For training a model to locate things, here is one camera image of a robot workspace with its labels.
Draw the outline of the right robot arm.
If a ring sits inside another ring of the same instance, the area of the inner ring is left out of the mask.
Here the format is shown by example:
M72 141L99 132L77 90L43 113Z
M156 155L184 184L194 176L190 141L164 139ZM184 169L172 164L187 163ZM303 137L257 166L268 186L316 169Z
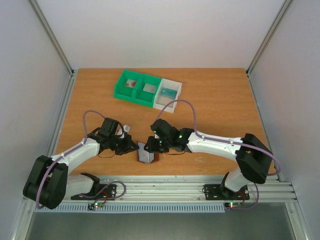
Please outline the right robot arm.
M232 172L223 177L219 191L225 199L234 197L249 183L266 182L272 163L272 153L253 134L244 137L221 137L198 132L192 128L177 129L164 119L157 119L151 126L144 150L164 154L170 150L185 153L205 153L223 157L237 163Z

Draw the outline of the white floral card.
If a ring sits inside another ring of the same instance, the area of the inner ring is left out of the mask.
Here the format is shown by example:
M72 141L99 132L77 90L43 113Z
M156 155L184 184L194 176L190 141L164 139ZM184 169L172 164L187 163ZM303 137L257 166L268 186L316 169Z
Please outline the white floral card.
M138 142L138 160L142 163L150 162L150 153L144 150L145 144L142 142Z

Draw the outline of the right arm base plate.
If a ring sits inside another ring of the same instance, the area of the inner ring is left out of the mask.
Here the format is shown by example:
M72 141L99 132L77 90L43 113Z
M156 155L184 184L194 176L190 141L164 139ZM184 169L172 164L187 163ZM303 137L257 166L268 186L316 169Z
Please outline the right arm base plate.
M222 187L220 184L205 184L202 188L205 199L207 201L235 201L235 200L249 200L249 190L248 186L243 186L239 191L233 192L225 187Z

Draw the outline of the brown leather card holder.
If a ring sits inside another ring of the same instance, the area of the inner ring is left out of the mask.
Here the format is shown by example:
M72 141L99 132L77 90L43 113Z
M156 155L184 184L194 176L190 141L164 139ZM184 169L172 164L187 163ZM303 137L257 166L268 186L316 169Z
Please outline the brown leather card holder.
M137 151L137 161L144 164L153 164L160 160L158 153L149 153L144 147L145 144L142 142L138 142L138 151Z

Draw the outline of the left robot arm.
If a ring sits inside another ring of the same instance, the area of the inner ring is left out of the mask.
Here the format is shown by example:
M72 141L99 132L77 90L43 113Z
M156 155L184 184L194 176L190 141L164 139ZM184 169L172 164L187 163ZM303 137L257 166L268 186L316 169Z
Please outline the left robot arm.
M85 161L105 150L121 156L139 149L129 134L129 126L106 117L101 125L85 135L80 143L53 156L39 156L29 173L22 194L35 201L37 208L55 209L64 198L96 199L104 188L90 173L71 176Z

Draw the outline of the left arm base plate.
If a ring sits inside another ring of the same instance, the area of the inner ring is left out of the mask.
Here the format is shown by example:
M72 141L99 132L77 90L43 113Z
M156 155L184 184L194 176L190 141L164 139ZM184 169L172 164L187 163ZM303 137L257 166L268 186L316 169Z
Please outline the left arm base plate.
M106 184L102 184L100 188L102 191L95 197L84 197L82 195L74 195L70 199L73 201L80 201L80 200L88 200L88 201L95 201L98 199L105 199L108 197L109 199L114 198L117 193L117 185L116 184L110 184L108 187L106 187Z

